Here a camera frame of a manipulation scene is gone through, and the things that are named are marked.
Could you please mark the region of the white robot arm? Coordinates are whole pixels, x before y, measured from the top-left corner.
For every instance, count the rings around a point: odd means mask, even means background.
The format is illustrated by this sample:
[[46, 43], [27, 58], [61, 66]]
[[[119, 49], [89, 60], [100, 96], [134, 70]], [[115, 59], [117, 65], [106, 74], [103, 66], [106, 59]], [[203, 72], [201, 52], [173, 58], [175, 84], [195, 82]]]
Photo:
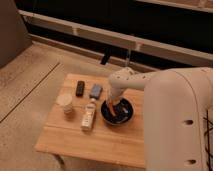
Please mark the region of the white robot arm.
[[146, 171], [208, 171], [204, 117], [213, 108], [213, 68], [136, 74], [125, 67], [108, 78], [107, 106], [130, 88], [142, 90]]

